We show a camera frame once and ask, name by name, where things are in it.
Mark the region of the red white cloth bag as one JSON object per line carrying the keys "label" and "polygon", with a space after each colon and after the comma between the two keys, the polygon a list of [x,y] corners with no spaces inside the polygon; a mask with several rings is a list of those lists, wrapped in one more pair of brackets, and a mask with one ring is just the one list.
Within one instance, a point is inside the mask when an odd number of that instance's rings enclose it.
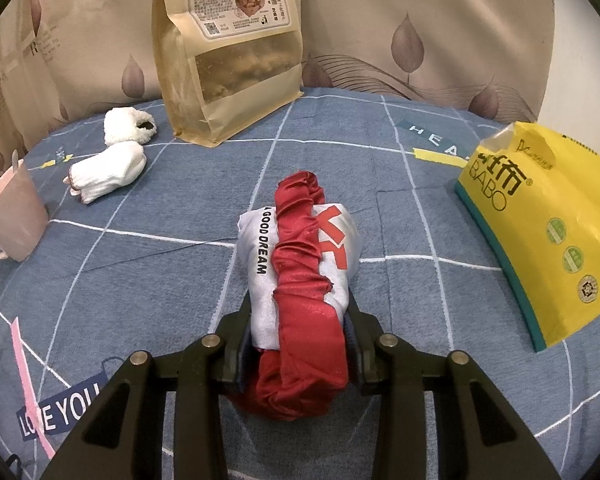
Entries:
{"label": "red white cloth bag", "polygon": [[239,217],[237,252],[259,355],[239,406],[285,422],[326,414],[349,382],[343,319],[362,252],[349,211],[298,171]]}

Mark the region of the white red-trim glove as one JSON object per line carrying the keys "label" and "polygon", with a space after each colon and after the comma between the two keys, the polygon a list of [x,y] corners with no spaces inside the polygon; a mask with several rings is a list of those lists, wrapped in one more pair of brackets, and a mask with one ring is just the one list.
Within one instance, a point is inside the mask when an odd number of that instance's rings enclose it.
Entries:
{"label": "white red-trim glove", "polygon": [[133,183],[145,169],[144,148],[135,141],[111,144],[105,151],[73,164],[62,182],[84,205]]}

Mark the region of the blue checked tablecloth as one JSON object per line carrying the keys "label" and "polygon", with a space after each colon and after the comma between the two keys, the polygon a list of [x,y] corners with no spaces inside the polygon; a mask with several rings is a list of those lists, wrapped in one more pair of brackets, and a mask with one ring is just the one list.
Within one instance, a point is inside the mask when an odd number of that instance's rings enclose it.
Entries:
{"label": "blue checked tablecloth", "polygon": [[50,224],[23,262],[0,262],[0,454],[38,478],[47,457],[23,417],[9,325],[22,345],[50,444],[60,445],[135,350],[184,349],[240,306],[237,220],[309,170],[362,238],[360,308],[416,349],[468,352],[566,479],[600,454],[600,317],[543,352],[498,260],[458,199],[454,167],[415,148],[472,152],[498,128],[466,112],[395,96],[307,91],[217,148],[176,140],[158,102],[146,174],[91,205],[73,198],[61,155],[104,147],[102,118],[49,136],[27,156]]}

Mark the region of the yellow tissue pack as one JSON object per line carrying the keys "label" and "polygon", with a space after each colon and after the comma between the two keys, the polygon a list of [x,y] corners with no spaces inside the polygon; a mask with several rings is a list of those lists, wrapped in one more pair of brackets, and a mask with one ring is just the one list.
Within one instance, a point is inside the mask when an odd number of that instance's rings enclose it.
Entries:
{"label": "yellow tissue pack", "polygon": [[495,252],[535,351],[600,316],[600,155],[531,122],[483,140],[455,185]]}

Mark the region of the pink ceramic mug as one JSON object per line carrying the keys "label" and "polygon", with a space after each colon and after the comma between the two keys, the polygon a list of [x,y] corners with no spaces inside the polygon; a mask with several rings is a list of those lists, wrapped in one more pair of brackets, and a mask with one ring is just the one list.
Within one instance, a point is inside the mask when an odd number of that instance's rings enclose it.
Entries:
{"label": "pink ceramic mug", "polygon": [[23,159],[0,177],[0,260],[23,262],[38,246],[48,213]]}

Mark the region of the beige leaf-print curtain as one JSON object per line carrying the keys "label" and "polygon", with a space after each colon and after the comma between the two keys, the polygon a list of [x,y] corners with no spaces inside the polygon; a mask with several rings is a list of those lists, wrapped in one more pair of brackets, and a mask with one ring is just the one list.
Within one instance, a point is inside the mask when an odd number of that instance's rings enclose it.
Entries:
{"label": "beige leaf-print curtain", "polygon": [[[296,0],[303,83],[533,122],[554,0]],[[151,0],[12,0],[0,16],[0,171],[50,132],[160,94]]]}

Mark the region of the kraft paper snack bag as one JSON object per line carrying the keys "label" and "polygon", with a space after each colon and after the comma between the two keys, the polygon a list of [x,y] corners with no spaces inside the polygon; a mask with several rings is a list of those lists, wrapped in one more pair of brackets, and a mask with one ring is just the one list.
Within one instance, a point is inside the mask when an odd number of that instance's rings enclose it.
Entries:
{"label": "kraft paper snack bag", "polygon": [[151,35],[183,141],[214,148],[302,95],[296,0],[152,0]]}

